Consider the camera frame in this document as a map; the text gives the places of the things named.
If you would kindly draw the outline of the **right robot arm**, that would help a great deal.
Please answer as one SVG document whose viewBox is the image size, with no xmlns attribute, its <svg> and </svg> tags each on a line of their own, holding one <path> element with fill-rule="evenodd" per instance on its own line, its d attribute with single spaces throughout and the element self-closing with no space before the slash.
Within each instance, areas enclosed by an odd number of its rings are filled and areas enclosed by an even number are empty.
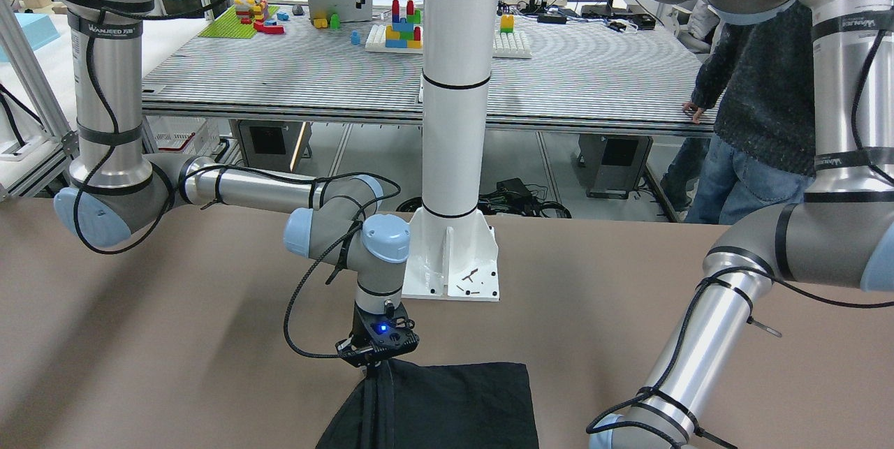
<svg viewBox="0 0 894 449">
<path fill-rule="evenodd" d="M 379 214 L 386 178 L 366 173 L 302 177 L 142 148 L 143 24 L 153 0 L 63 0 L 75 55 L 80 153 L 71 185 L 54 199 L 61 222 L 87 248 L 117 254 L 182 205 L 287 212 L 290 251 L 358 274 L 353 326 L 335 357 L 367 366 L 418 346 L 402 305 L 409 224 Z"/>
</svg>

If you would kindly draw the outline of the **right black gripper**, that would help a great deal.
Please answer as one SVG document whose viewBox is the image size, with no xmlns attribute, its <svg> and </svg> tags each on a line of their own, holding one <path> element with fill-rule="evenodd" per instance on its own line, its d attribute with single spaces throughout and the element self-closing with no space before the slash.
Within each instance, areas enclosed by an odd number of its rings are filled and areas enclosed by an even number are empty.
<svg viewBox="0 0 894 449">
<path fill-rule="evenodd" d="M 367 349 L 392 349 L 392 309 L 376 314 L 354 306 L 353 347 L 361 351 Z"/>
</svg>

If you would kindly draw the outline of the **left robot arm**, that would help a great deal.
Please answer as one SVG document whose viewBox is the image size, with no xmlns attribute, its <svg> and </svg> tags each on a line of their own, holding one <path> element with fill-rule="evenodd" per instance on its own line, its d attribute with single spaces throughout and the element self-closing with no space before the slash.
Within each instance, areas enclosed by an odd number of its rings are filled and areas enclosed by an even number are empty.
<svg viewBox="0 0 894 449">
<path fill-rule="evenodd" d="M 774 284 L 892 290 L 892 0 L 709 0 L 728 23 L 794 1 L 813 13 L 816 179 L 719 237 L 686 314 L 631 400 L 587 427 L 592 448 L 687 448 L 754 303 Z"/>
</svg>

